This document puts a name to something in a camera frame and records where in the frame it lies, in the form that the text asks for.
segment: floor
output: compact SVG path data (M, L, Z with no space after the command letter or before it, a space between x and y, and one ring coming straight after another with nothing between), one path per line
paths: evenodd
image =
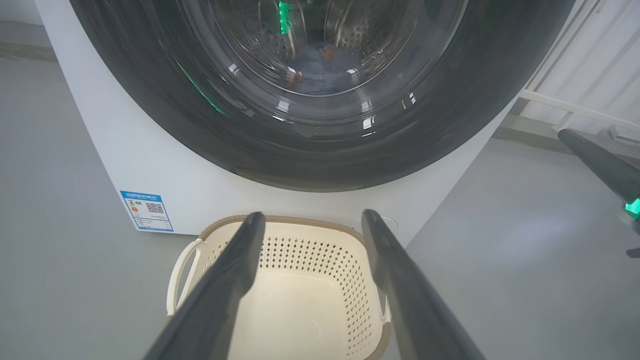
M0 84L0 358L141 358L192 237L134 230L57 63ZM637 359L619 206L577 158L490 140L408 252L487 359Z
M140 359L192 236L134 229L57 63L0 84L0 358Z
M407 252L487 359L638 359L620 208L575 156L490 140Z

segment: green light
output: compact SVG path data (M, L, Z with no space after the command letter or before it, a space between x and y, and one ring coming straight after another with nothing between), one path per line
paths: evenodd
M280 1L278 3L278 7L280 8L280 32L282 32L283 34L286 34L287 33L287 17L289 16L290 5Z
M214 107L214 108L215 108L219 113L221 113L222 115L224 115L224 116L226 116L226 117L229 117L229 115L225 114L225 113L224 113L224 111L220 110L220 108L219 108L217 105L215 105L215 104L213 103L213 101L211 101L211 99L210 99L208 96L206 96L206 95L202 92L202 90L200 89L200 87L198 86L198 84L196 84L196 82L195 82L195 81L193 81L193 79L191 79L191 76L189 76L189 74L187 74L187 72L184 70L184 68L182 67L182 65L180 65L180 63L178 62L178 60L175 60L175 63L176 63L176 64L178 64L178 66L180 67L180 70L182 70L182 72L183 72L185 75L187 75L187 78L188 78L188 79L189 79L189 81L193 84L193 86L195 86L195 87L196 87L196 89L198 89L198 91L200 92L200 95L202 95L205 99L207 99L207 101L209 101L209 104L211 104L211 106L213 106L213 107Z
M636 199L636 201L631 204L625 205L625 210L633 214L634 218L640 217L640 198Z

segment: energy label sticker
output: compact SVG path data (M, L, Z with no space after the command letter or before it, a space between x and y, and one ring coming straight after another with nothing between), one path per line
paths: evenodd
M160 195L120 192L140 230L173 231Z

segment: front-load washing machine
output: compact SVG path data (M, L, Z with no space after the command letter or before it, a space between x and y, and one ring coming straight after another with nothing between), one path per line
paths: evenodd
M500 124L559 0L38 0L136 228L262 211L406 245ZM481 204L469 204L468 216Z

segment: washing machine drum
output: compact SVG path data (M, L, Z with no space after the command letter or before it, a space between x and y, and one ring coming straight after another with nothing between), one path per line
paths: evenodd
M439 160L518 93L572 1L72 0L102 59L212 163L332 192Z

